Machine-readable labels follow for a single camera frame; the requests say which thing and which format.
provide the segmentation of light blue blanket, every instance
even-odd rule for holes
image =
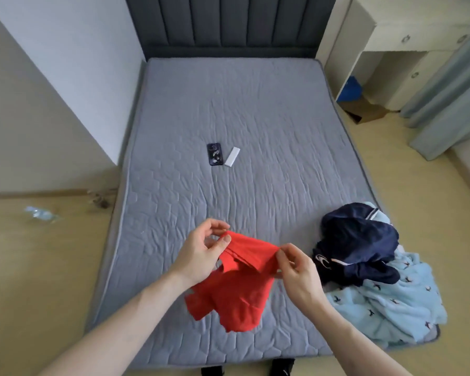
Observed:
[[[382,214],[378,219],[388,218]],[[343,317],[383,347],[420,342],[434,325],[447,322],[432,268],[400,245],[389,265],[401,274],[396,284],[365,280],[360,287],[328,292],[327,298]]]

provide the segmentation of navy blue jacket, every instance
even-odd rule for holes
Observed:
[[[322,284],[361,286],[364,280],[395,284],[400,275],[386,263],[398,246],[398,232],[390,224],[368,219],[373,208],[346,204],[322,218],[323,240],[313,250]]]

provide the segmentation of red cloth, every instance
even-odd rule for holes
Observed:
[[[192,287],[186,306],[195,320],[216,310],[226,332],[249,331],[263,314],[279,268],[275,257],[279,247],[239,233],[226,232],[221,237],[227,234],[232,241],[219,256],[222,266]]]

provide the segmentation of drawer handle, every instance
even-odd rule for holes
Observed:
[[[468,34],[465,34],[464,36],[459,37],[457,40],[457,43],[463,42],[465,39],[467,39],[467,37],[468,37]]]

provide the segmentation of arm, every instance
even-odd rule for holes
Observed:
[[[410,376],[332,307],[312,259],[286,244],[277,260],[289,298],[324,336],[348,376]]]
[[[228,228],[224,221],[204,221],[188,235],[167,273],[58,357],[40,376],[124,373],[172,303],[209,276],[231,237],[218,241],[206,238],[219,236]]]

